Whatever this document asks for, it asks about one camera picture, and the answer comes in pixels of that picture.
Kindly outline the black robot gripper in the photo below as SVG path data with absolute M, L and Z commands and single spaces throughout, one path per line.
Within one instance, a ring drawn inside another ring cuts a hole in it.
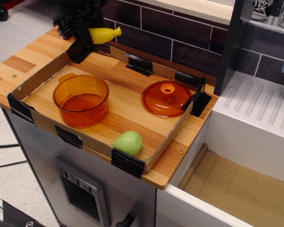
M 72 34 L 76 41 L 87 48 L 92 48 L 93 41 L 89 27 L 104 27 L 102 8 L 107 3 L 107 0 L 57 0 L 57 13 L 53 17 L 53 25 L 73 24 Z

